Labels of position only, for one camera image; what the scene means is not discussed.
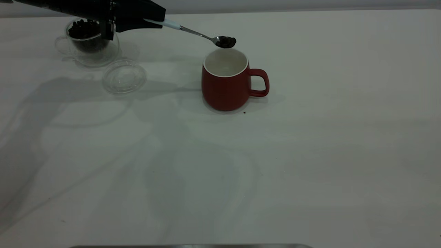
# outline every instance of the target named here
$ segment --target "mug handle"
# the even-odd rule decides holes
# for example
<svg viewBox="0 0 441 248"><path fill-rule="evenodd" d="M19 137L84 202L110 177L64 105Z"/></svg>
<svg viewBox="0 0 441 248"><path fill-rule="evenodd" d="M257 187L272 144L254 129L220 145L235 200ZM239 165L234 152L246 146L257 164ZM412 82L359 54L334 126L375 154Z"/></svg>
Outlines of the mug handle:
<svg viewBox="0 0 441 248"><path fill-rule="evenodd" d="M251 76L259 76L259 77L263 78L263 80L265 81L265 90L251 90L250 96L262 98L262 97L268 95L268 93L269 93L268 74L266 74L266 72L261 69L251 69L250 75Z"/></svg>
<svg viewBox="0 0 441 248"><path fill-rule="evenodd" d="M69 43L66 36L60 36L55 40L55 48L64 55L71 55Z"/></svg>

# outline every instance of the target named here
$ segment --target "metal spoon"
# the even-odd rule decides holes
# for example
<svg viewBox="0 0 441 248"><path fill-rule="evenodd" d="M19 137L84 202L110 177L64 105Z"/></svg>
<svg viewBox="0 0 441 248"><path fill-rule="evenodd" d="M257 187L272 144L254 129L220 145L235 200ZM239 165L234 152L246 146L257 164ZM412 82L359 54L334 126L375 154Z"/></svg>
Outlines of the metal spoon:
<svg viewBox="0 0 441 248"><path fill-rule="evenodd" d="M210 38L204 34L201 34L199 32L196 32L194 30L191 30L189 28L181 26L181 25L177 24L176 22L168 20L168 19L165 19L163 22L157 22L157 21L153 21L150 19L144 19L144 20L148 21L150 23L155 23L155 24L166 26L166 27L173 28L176 30L182 30L182 31L190 33L190 34L195 34L200 37L204 37L205 39L210 40L213 44L215 44L216 46L221 47L221 48L232 48L236 44L235 38L226 37L226 36L217 36L214 38Z"/></svg>

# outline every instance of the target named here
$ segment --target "coffee bean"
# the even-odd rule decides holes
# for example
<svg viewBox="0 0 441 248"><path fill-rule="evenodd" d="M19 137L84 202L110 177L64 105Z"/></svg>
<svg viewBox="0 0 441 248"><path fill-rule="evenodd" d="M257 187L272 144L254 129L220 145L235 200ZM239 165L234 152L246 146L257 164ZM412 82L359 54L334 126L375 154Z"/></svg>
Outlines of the coffee bean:
<svg viewBox="0 0 441 248"><path fill-rule="evenodd" d="M236 39L232 37L220 36L219 41L216 42L216 45L220 48L232 48L236 45Z"/></svg>

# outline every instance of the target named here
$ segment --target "clear plastic lid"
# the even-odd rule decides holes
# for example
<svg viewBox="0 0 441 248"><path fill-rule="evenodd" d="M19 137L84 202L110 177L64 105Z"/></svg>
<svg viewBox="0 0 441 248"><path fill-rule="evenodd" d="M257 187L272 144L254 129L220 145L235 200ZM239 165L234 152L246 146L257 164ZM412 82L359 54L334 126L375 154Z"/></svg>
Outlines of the clear plastic lid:
<svg viewBox="0 0 441 248"><path fill-rule="evenodd" d="M104 89L114 95L134 92L146 81L146 71L133 60L117 60L106 68L103 75Z"/></svg>

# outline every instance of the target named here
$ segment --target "coffee beans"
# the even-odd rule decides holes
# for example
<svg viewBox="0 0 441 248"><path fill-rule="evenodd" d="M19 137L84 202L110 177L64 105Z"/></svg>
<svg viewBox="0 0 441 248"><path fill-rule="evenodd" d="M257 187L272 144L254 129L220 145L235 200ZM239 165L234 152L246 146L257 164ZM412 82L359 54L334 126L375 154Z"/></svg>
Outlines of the coffee beans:
<svg viewBox="0 0 441 248"><path fill-rule="evenodd" d="M236 45L236 39L232 37L220 36L216 45L220 48L232 48Z"/></svg>
<svg viewBox="0 0 441 248"><path fill-rule="evenodd" d="M69 36L75 39L86 39L101 33L100 25L93 21L87 20L85 22L83 19L74 22L73 26L69 29Z"/></svg>

